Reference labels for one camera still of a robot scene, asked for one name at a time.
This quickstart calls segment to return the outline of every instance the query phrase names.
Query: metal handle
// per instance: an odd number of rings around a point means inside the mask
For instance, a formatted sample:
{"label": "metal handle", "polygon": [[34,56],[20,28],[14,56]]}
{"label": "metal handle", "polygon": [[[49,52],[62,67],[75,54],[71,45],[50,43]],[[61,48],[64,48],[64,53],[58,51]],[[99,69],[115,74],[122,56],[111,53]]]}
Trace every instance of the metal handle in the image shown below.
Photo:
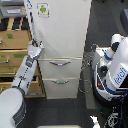
{"label": "metal handle", "polygon": [[3,73],[0,73],[0,75],[15,75],[16,74],[16,71],[14,72],[3,72]]}
{"label": "metal handle", "polygon": [[7,61],[1,61],[0,64],[4,64],[4,63],[8,63],[9,59],[7,59]]}
{"label": "metal handle", "polygon": [[4,91],[4,90],[3,90],[4,88],[6,89],[5,86],[2,86],[2,87],[1,87],[1,89],[0,89],[0,93],[2,93],[2,92]]}
{"label": "metal handle", "polygon": [[50,61],[50,63],[51,64],[54,64],[54,65],[57,65],[57,66],[64,66],[64,65],[66,65],[66,64],[69,64],[69,63],[71,63],[71,61],[64,61],[64,62],[62,62],[62,63],[60,63],[59,61],[57,62],[57,61]]}
{"label": "metal handle", "polygon": [[56,84],[66,84],[67,82],[69,82],[69,80],[53,80],[52,82]]}

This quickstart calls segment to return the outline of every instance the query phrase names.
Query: floor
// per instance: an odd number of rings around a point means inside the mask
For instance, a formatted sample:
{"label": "floor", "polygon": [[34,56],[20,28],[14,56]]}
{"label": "floor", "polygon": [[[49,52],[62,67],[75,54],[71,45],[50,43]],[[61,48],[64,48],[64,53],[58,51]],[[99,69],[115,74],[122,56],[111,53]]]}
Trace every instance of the floor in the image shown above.
{"label": "floor", "polygon": [[[120,12],[128,8],[128,1],[120,0],[92,0],[91,15],[85,45],[85,56],[92,56],[91,45],[107,47],[111,44],[111,37],[115,33],[126,36],[120,22]],[[90,90],[90,70],[88,62],[83,60],[80,88],[86,93],[78,92],[77,99],[47,100],[46,98],[25,99],[26,117],[17,128],[36,128],[45,125],[79,125],[82,128],[93,128],[90,116],[97,116],[101,128],[105,118],[101,115],[100,107],[97,107],[92,90]]]}

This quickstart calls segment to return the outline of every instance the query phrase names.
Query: logo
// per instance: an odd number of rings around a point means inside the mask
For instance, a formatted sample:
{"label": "logo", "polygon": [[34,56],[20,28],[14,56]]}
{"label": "logo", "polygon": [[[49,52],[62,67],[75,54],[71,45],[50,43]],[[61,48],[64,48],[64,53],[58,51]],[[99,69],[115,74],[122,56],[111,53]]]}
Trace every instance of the logo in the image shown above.
{"label": "logo", "polygon": [[114,78],[114,81],[119,85],[122,80],[124,79],[125,75],[126,75],[126,70],[124,68],[120,68],[120,72],[117,74],[117,77]]}
{"label": "logo", "polygon": [[46,8],[44,7],[44,5],[41,6],[40,11],[41,11],[42,13],[45,13]]}

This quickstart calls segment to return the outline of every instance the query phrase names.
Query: white panel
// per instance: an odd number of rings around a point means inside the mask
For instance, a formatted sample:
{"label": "white panel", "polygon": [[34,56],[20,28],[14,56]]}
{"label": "white panel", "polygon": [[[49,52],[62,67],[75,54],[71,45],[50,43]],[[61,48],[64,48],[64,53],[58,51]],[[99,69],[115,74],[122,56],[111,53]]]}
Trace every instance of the white panel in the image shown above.
{"label": "white panel", "polygon": [[45,78],[70,78],[70,77],[79,77],[81,66],[82,66],[82,59],[78,60],[54,60],[55,63],[58,63],[58,65],[55,65],[53,63],[53,60],[51,61],[38,61],[42,79]]}
{"label": "white panel", "polygon": [[[45,47],[42,57],[82,56],[91,0],[31,0],[31,3],[37,38]],[[48,18],[39,17],[38,3],[49,5]]]}
{"label": "white panel", "polygon": [[65,84],[57,84],[52,80],[44,80],[47,99],[77,98],[78,79],[69,80]]}

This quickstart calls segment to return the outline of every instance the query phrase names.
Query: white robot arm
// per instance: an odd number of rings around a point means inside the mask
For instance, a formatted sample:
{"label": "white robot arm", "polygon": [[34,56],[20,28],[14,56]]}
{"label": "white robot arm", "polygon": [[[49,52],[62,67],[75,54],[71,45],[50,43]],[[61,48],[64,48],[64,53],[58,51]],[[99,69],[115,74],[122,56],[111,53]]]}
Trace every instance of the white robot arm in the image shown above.
{"label": "white robot arm", "polygon": [[0,127],[15,128],[24,118],[25,103],[24,96],[27,94],[33,79],[37,59],[43,49],[43,44],[34,47],[30,41],[28,55],[25,56],[22,64],[13,80],[10,89],[0,94]]}

